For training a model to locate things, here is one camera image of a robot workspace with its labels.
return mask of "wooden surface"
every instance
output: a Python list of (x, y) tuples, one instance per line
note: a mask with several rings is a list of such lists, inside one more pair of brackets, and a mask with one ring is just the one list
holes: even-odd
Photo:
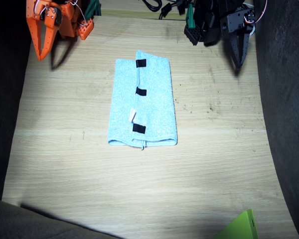
[[(297, 238), (262, 114), (255, 39), (238, 76), (183, 21), (102, 16), (51, 71), (31, 47), (3, 200), (127, 239), (213, 238), (253, 209), (261, 238)], [(115, 60), (170, 60), (178, 144), (107, 143)]]

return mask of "white label tag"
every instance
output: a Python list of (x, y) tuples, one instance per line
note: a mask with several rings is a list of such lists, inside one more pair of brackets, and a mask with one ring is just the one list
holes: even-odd
[(135, 115), (136, 115), (136, 110), (132, 108), (130, 112), (130, 122), (133, 122)]

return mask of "green connector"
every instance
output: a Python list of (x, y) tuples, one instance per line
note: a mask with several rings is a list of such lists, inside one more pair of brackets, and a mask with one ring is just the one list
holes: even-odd
[(193, 5), (191, 3), (188, 5), (187, 14), (186, 14), (186, 22), (188, 24), (188, 28), (193, 29), (196, 27), (195, 21), (194, 21)]
[(214, 239), (259, 239), (253, 210), (244, 211)]
[(101, 15), (101, 5), (99, 0), (91, 0), (85, 11), (84, 17), (88, 21), (93, 16)]

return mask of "red wire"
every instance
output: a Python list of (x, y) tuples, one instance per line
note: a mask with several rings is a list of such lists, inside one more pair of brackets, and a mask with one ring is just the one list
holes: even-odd
[(264, 15), (265, 11), (266, 11), (266, 8), (267, 8), (267, 0), (266, 0), (266, 3), (265, 3), (265, 7), (264, 7), (264, 10), (262, 11), (262, 13), (260, 14), (259, 18), (255, 21), (255, 22), (251, 22), (251, 21), (248, 21), (246, 19), (246, 17), (244, 17), (245, 19), (245, 22), (248, 23), (248, 24), (252, 24), (252, 23), (257, 23)]

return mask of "folded towel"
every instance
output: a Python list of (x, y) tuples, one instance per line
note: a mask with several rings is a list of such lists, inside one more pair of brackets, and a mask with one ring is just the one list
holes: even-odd
[(140, 148), (177, 144), (167, 58), (138, 51), (136, 62), (116, 60), (108, 143)]

